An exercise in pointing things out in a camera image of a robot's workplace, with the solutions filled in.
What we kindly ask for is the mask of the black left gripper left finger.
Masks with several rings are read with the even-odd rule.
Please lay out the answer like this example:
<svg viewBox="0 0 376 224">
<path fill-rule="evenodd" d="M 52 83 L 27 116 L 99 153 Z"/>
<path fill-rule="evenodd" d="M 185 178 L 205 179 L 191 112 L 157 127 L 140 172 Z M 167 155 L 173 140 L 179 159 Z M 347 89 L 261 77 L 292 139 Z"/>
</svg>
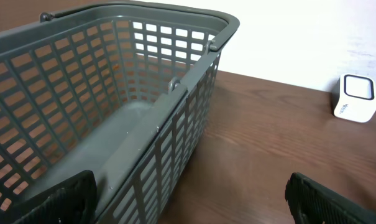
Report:
<svg viewBox="0 0 376 224">
<path fill-rule="evenodd" d="M 0 214 L 0 224 L 86 224 L 97 205 L 94 174 L 84 170 Z"/>
</svg>

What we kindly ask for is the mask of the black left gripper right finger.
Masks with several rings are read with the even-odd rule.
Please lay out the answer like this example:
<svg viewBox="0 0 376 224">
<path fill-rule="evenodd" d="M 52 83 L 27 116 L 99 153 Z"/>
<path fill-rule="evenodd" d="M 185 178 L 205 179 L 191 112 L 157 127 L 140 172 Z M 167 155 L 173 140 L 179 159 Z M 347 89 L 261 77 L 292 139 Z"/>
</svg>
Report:
<svg viewBox="0 0 376 224">
<path fill-rule="evenodd" d="M 376 213 L 299 172 L 288 180 L 285 200 L 296 224 L 376 224 Z"/>
</svg>

